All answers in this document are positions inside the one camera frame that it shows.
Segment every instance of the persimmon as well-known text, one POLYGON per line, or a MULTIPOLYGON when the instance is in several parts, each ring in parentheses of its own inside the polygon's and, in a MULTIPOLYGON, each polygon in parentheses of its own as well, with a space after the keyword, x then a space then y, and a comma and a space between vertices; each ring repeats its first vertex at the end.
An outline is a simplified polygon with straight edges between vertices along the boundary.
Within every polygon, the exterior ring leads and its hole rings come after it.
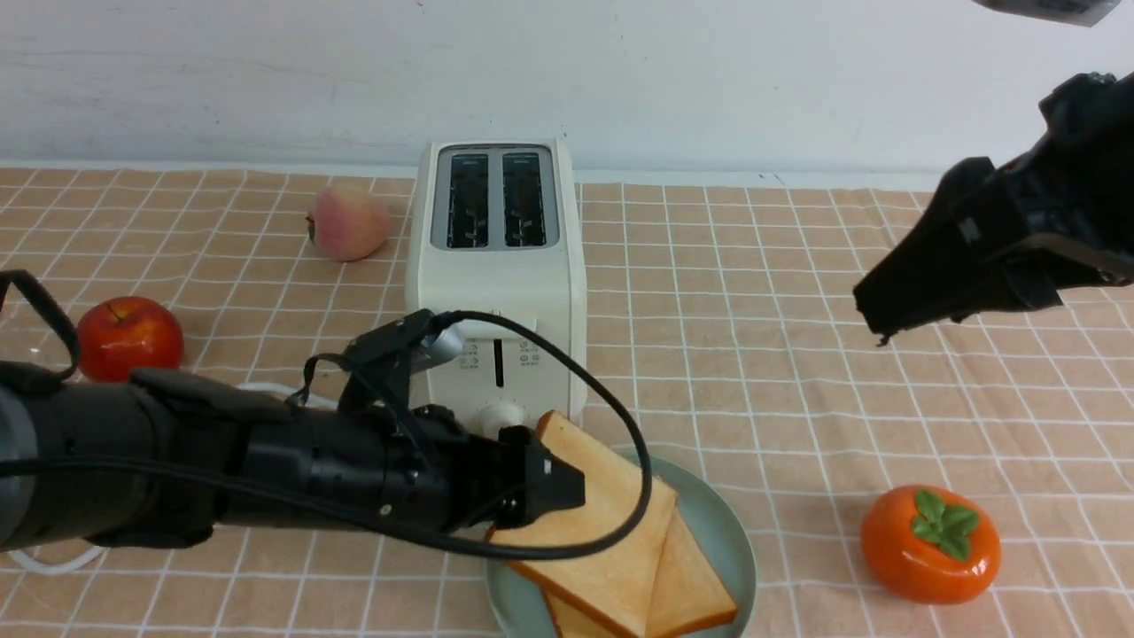
POLYGON ((922 485, 894 488, 862 521, 862 552, 897 596, 955 605, 983 593, 1000 571, 1000 535, 975 503, 922 485))

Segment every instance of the bread slice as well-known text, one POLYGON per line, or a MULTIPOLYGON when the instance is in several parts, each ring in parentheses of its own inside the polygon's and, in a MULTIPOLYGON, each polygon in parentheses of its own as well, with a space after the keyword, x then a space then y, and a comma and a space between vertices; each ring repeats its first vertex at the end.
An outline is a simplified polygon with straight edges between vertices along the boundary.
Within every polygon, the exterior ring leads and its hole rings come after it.
MULTIPOLYGON (((562 599, 543 594, 560 638, 613 635, 562 599)), ((733 596, 709 564, 679 511, 674 512, 650 601, 646 638, 674 638, 728 624, 736 619, 733 596)))
MULTIPOLYGON (((586 505, 544 514, 521 529, 490 530, 490 543, 568 545, 598 539, 618 527, 637 502, 642 470, 559 412, 540 419, 536 436, 552 454, 586 477, 586 505)), ((569 561, 509 563, 544 592, 567 602, 617 638, 646 632, 653 581, 677 494, 657 477, 645 517, 613 547, 569 561)))

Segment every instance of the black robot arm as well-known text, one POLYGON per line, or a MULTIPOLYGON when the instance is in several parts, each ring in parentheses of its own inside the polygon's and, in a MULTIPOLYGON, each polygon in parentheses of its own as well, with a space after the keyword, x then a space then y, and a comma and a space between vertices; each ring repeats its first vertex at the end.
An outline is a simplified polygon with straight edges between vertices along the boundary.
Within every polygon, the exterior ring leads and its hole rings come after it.
POLYGON ((612 546, 649 503, 649 457, 628 412, 566 355, 518 326, 624 416, 644 488, 619 528, 587 543, 511 547, 452 536, 484 522, 523 527, 585 502, 582 473, 530 429, 505 428, 491 441, 466 432, 443 407, 408 408, 411 376, 462 351, 462 318, 510 329, 507 318, 412 313, 341 355, 308 359, 303 389, 280 401, 155 368, 135 371, 124 384, 68 383, 81 356, 69 318, 22 270, 0 272, 0 306, 9 283, 64 341, 71 366, 0 363, 0 551, 73 538, 184 548, 225 524, 364 529, 469 555, 562 560, 612 546), (336 410, 305 407, 319 360, 350 375, 336 410))
POLYGON ((1134 280, 1134 75, 1081 74, 1040 102, 1048 130, 996 168, 951 168, 913 230, 854 288, 885 344, 982 311, 1061 305, 1134 280))

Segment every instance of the light green plate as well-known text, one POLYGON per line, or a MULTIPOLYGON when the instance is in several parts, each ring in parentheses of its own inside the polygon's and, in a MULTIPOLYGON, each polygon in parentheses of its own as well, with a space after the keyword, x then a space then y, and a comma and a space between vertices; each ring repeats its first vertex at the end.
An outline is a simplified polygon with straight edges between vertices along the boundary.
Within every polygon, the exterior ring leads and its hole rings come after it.
MULTIPOLYGON (((633 452, 624 454, 637 462, 633 452)), ((677 492, 677 505, 709 563, 736 601, 736 620, 723 627, 697 631, 697 638, 739 638, 752 620, 756 602, 756 558, 736 513, 712 487, 687 470, 650 457, 654 476, 677 492)), ((557 638, 540 588, 505 563, 489 561, 485 568, 489 602, 500 629, 508 638, 557 638)))

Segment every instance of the toaster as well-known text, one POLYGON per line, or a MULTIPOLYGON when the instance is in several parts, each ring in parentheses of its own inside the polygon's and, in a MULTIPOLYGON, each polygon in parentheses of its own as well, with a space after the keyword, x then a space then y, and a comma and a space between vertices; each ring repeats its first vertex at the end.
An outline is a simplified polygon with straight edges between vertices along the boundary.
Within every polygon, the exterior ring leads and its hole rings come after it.
MULTIPOLYGON (((586 269, 570 155, 559 141, 430 144, 409 204, 406 308, 511 318, 586 366, 586 269)), ((462 322, 464 349, 416 375, 414 406, 496 436, 550 410, 579 423, 586 385, 519 335, 462 322)))

